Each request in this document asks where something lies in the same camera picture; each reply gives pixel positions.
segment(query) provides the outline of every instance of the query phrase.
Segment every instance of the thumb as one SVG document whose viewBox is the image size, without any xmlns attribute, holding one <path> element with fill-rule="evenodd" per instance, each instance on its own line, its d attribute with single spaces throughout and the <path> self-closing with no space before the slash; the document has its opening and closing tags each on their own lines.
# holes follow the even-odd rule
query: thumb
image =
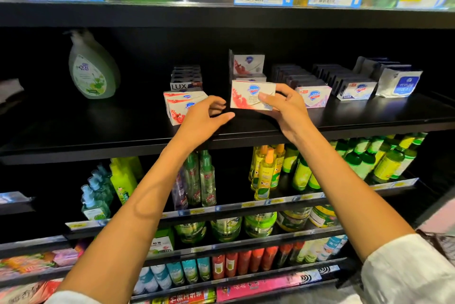
<svg viewBox="0 0 455 304">
<path fill-rule="evenodd" d="M 258 98 L 263 103 L 266 103 L 272 107 L 275 107 L 280 111 L 286 107 L 285 100 L 282 100 L 274 95 L 269 95 L 269 94 L 259 92 Z"/>
<path fill-rule="evenodd" d="M 219 116 L 212 117 L 211 120 L 212 120 L 212 123 L 216 126 L 216 129 L 218 129 L 223 124 L 228 123 L 232 118 L 234 118 L 234 116 L 235 116 L 235 113 L 226 112 Z"/>
</svg>

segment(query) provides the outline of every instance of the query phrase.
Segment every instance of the hand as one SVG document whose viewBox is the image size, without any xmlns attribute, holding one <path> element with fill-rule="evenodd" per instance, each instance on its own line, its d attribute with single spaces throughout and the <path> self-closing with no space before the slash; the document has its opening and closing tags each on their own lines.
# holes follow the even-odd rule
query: hand
<svg viewBox="0 0 455 304">
<path fill-rule="evenodd" d="M 286 84 L 277 84 L 275 96 L 259 93 L 259 100 L 273 107 L 272 111 L 261 111 L 278 121 L 281 131 L 294 145 L 301 138 L 299 134 L 313 125 L 302 96 Z"/>
<path fill-rule="evenodd" d="M 206 141 L 217 129 L 231 120 L 235 113 L 226 112 L 217 117 L 225 108 L 226 101 L 215 95 L 210 95 L 206 99 L 191 106 L 188 109 L 183 123 L 180 125 L 175 138 L 184 140 L 191 146 L 191 151 Z"/>
</svg>

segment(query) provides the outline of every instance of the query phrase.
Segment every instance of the hand soap bottle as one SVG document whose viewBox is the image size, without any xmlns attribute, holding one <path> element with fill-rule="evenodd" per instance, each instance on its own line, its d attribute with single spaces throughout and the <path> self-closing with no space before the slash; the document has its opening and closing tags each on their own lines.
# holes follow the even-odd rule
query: hand soap bottle
<svg viewBox="0 0 455 304">
<path fill-rule="evenodd" d="M 82 187 L 84 191 L 82 200 L 84 205 L 81 209 L 88 220 L 102 220 L 111 217 L 111 211 L 104 201 L 95 200 L 95 194 L 88 185 Z"/>
<path fill-rule="evenodd" d="M 73 47 L 68 64 L 77 89 L 88 99 L 112 97 L 117 88 L 115 72 L 118 68 L 112 68 L 105 51 L 91 42 L 87 44 L 86 37 L 79 31 L 71 31 L 71 40 Z"/>
</svg>

